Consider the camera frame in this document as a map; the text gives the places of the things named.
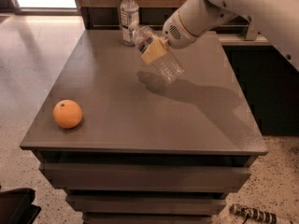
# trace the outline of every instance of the drawer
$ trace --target drawer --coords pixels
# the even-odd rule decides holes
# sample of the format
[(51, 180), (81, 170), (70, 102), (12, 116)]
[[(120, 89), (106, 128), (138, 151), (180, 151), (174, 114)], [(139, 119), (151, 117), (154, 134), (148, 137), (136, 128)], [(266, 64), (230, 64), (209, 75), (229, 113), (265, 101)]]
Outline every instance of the drawer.
[(147, 215), (83, 215), (84, 224), (210, 224), (210, 217)]
[(41, 172), (55, 188), (69, 190), (236, 192), (248, 168), (43, 163)]
[(98, 195), (68, 195), (67, 202), (83, 213), (118, 213), (147, 215), (217, 215), (225, 200), (211, 196), (183, 193), (102, 193)]

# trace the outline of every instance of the speckled floor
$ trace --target speckled floor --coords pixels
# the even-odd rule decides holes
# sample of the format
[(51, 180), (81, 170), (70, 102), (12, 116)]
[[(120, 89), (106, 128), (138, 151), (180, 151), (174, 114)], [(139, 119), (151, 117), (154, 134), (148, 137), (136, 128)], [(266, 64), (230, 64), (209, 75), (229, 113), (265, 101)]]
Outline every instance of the speckled floor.
[[(38, 171), (38, 161), (19, 144), (63, 69), (84, 30), (81, 17), (11, 16), (0, 24), (0, 185), (36, 190), (41, 206), (35, 224), (82, 223), (81, 213), (64, 201)], [(264, 138), (265, 157), (251, 167), (252, 176), (213, 223), (242, 223), (229, 214), (232, 203), (276, 213), (299, 222), (299, 137)]]

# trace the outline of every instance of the orange fruit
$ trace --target orange fruit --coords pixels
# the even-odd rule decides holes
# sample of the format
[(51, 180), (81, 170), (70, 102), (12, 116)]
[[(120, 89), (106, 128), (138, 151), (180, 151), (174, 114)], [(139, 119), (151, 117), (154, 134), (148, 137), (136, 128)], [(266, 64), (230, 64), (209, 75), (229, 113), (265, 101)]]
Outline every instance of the orange fruit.
[(53, 116), (60, 127), (71, 129), (81, 122), (82, 110), (75, 101), (63, 100), (54, 107)]

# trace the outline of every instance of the water bottle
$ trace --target water bottle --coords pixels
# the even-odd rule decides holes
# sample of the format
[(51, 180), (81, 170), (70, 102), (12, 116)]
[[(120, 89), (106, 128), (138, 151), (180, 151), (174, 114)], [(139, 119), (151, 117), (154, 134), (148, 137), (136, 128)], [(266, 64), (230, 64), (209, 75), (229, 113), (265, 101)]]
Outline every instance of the water bottle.
[(121, 2), (121, 28), (122, 39), (125, 45), (133, 46), (133, 31), (129, 25), (136, 21), (139, 23), (139, 6), (135, 0), (123, 0)]
[(134, 31), (133, 41), (142, 53), (143, 61), (153, 65), (166, 83), (172, 83), (184, 73), (165, 38), (157, 36), (148, 26), (140, 26), (137, 21), (133, 21), (130, 28)]

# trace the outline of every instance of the tilted bottle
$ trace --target tilted bottle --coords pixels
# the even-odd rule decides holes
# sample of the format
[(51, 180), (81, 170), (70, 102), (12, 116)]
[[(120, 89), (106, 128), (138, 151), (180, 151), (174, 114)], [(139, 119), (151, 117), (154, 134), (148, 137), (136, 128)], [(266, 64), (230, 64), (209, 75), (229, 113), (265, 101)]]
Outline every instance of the tilted bottle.
[(184, 73), (184, 69), (167, 46), (167, 40), (159, 37), (148, 26), (140, 26), (133, 21), (130, 28), (134, 30), (135, 46), (142, 53), (146, 64), (153, 65), (166, 83), (172, 83), (177, 76)]
[(135, 0), (121, 2), (121, 28), (122, 39), (125, 45), (133, 46), (133, 31), (129, 28), (132, 21), (139, 23), (139, 5)]

